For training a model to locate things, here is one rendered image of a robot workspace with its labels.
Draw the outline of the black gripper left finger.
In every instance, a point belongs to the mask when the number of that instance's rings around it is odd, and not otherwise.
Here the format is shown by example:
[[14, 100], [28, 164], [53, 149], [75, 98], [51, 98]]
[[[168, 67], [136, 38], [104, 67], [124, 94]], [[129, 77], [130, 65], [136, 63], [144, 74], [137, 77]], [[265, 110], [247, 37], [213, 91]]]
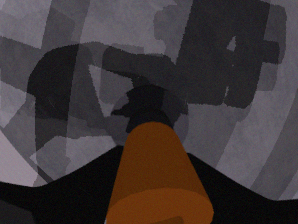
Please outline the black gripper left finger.
[[0, 183], [0, 224], [105, 224], [124, 145], [41, 186]]

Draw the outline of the orange tapered knob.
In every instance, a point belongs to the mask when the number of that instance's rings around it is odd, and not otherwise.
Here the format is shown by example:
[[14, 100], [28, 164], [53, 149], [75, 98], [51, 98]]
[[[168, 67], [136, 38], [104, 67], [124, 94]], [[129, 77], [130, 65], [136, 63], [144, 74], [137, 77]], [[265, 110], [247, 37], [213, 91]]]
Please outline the orange tapered knob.
[[144, 123], [125, 141], [106, 224], [210, 224], [213, 205], [180, 137]]

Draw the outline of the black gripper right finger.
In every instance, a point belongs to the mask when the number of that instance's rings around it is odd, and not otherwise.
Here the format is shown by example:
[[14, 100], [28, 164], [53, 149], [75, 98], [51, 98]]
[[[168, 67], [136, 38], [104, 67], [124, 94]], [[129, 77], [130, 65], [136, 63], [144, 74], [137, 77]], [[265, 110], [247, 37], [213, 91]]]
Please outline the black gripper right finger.
[[213, 205], [210, 224], [298, 224], [298, 198], [269, 200], [186, 152]]

